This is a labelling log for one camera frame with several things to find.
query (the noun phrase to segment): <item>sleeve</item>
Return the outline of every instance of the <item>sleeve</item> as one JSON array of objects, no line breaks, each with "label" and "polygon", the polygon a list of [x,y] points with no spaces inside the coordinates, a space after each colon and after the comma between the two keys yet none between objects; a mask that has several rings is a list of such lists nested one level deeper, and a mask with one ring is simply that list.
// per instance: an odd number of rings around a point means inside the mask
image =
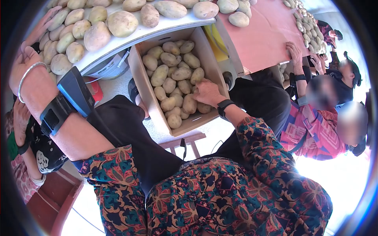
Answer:
[{"label": "sleeve", "polygon": [[323,235],[333,209],[327,192],[298,173],[293,157],[261,118],[246,117],[236,131],[246,167],[279,195],[276,207],[297,214],[295,235]]},{"label": "sleeve", "polygon": [[324,117],[318,110],[311,105],[299,107],[302,122],[309,134],[315,140],[318,149],[329,153],[330,156],[336,157],[345,152],[345,144],[340,140],[336,133],[335,126],[329,124],[330,120],[337,120],[337,112],[322,111]]},{"label": "sleeve", "polygon": [[106,235],[147,235],[145,196],[131,145],[73,164],[94,186]]}]

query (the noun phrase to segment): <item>black wristband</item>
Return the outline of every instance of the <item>black wristband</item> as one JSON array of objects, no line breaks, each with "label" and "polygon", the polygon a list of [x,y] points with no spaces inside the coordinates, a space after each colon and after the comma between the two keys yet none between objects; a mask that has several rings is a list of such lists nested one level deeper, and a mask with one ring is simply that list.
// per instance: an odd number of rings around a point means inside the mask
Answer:
[{"label": "black wristband", "polygon": [[304,74],[295,75],[294,79],[295,81],[306,80],[306,76]]},{"label": "black wristband", "polygon": [[22,145],[22,146],[17,145],[17,148],[18,148],[19,154],[22,155],[28,150],[29,142],[27,140],[25,140],[24,145]]}]

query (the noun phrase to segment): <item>hand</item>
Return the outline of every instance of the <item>hand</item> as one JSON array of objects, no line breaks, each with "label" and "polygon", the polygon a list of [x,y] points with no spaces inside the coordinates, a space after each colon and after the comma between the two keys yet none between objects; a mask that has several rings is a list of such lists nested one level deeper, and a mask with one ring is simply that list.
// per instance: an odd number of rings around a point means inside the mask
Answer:
[{"label": "hand", "polygon": [[26,127],[30,119],[30,112],[25,104],[17,98],[13,106],[13,130],[16,144],[20,147],[26,140]]},{"label": "hand", "polygon": [[56,6],[54,8],[51,8],[48,10],[48,12],[42,17],[42,19],[37,23],[37,25],[34,27],[33,31],[30,33],[30,35],[26,38],[25,44],[21,45],[20,47],[20,53],[25,52],[25,48],[27,46],[33,45],[35,42],[38,41],[40,37],[44,35],[47,28],[50,27],[50,25],[53,23],[51,18],[62,8],[62,6]]},{"label": "hand", "polygon": [[[20,54],[13,63],[12,72],[9,79],[9,86],[16,96],[18,96],[19,85],[22,76],[25,74],[26,70],[36,62],[40,62],[41,57],[38,53],[30,46],[25,48],[25,52]],[[38,67],[33,68],[29,73],[33,73]]]},{"label": "hand", "polygon": [[324,74],[320,56],[318,54],[310,52],[310,57],[310,61],[314,64],[315,69],[319,72],[319,74]]},{"label": "hand", "polygon": [[197,88],[194,91],[193,98],[199,102],[217,108],[218,103],[227,99],[219,93],[218,86],[208,79],[203,78],[195,85]]},{"label": "hand", "polygon": [[293,60],[293,66],[302,67],[302,52],[293,42],[287,42],[286,48],[289,50],[291,59]]}]

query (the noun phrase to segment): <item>cardboard box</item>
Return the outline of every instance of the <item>cardboard box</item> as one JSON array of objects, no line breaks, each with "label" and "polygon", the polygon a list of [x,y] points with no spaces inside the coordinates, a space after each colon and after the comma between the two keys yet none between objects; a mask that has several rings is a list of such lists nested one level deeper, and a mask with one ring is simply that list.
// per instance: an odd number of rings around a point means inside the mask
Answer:
[{"label": "cardboard box", "polygon": [[200,60],[201,68],[205,71],[205,78],[216,83],[219,86],[219,92],[229,98],[221,70],[201,27],[164,34],[132,46],[128,60],[140,96],[148,109],[155,127],[161,132],[169,133],[174,137],[196,129],[219,116],[215,108],[207,114],[201,114],[197,111],[195,114],[190,115],[188,119],[183,120],[182,125],[178,129],[171,129],[168,126],[164,113],[153,92],[141,57],[155,46],[161,46],[168,41],[175,42],[178,40],[191,40],[195,43],[192,53]]}]

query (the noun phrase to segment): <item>bracelet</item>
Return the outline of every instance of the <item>bracelet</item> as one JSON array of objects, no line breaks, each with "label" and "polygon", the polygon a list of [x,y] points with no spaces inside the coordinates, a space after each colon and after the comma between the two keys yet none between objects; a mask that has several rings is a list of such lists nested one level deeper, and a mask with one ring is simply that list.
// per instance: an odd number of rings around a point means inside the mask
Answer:
[{"label": "bracelet", "polygon": [[46,65],[45,63],[43,63],[43,62],[36,62],[36,63],[34,63],[33,65],[31,65],[31,67],[29,67],[29,69],[27,69],[26,72],[25,72],[25,74],[22,76],[22,79],[21,79],[21,81],[20,81],[20,85],[19,85],[19,100],[20,100],[20,102],[22,102],[22,103],[25,103],[25,102],[22,100],[22,98],[21,98],[21,86],[22,86],[22,83],[23,83],[25,77],[26,77],[26,76],[28,75],[28,73],[30,72],[30,70],[33,69],[33,68],[36,67],[36,66],[39,66],[39,65],[43,65],[43,66],[47,69],[47,65]]}]

